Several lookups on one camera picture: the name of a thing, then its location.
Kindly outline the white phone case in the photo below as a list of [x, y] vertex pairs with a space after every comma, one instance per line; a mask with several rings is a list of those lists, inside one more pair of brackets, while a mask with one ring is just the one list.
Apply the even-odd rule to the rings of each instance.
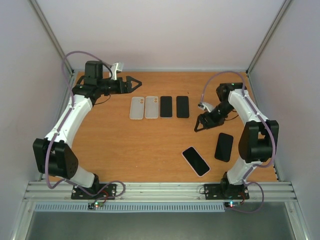
[[157, 96], [147, 96], [145, 98], [145, 118], [157, 119], [159, 117], [159, 98]]
[[131, 99], [129, 118], [131, 120], [142, 120], [145, 110], [145, 98], [135, 96]]

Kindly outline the black smartphone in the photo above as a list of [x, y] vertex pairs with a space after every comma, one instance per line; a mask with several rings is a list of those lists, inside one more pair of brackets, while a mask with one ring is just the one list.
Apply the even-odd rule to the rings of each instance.
[[173, 104], [171, 96], [160, 97], [160, 117], [171, 118], [173, 116]]

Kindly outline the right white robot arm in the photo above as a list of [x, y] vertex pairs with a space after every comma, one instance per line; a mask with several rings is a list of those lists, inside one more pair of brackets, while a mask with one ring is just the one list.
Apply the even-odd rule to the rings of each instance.
[[204, 112], [196, 125], [203, 130], [221, 126], [232, 110], [236, 110], [244, 124], [239, 143], [239, 157], [233, 167], [224, 173], [219, 184], [219, 196], [225, 200], [244, 194], [247, 178], [256, 168], [266, 168], [274, 161], [279, 124], [270, 120], [251, 100], [244, 83], [221, 83], [216, 89], [220, 103], [217, 106], [201, 100], [198, 107]]

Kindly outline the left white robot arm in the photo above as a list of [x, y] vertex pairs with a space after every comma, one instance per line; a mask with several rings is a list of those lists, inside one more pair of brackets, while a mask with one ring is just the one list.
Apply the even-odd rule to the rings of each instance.
[[32, 148], [38, 171], [45, 175], [49, 189], [49, 177], [58, 177], [80, 189], [89, 199], [96, 199], [103, 188], [99, 177], [80, 166], [72, 151], [76, 133], [86, 115], [101, 96], [121, 95], [134, 92], [142, 82], [131, 77], [118, 77], [119, 64], [108, 65], [101, 60], [85, 63], [84, 75], [71, 89], [69, 102], [53, 129], [44, 137], [36, 138]]

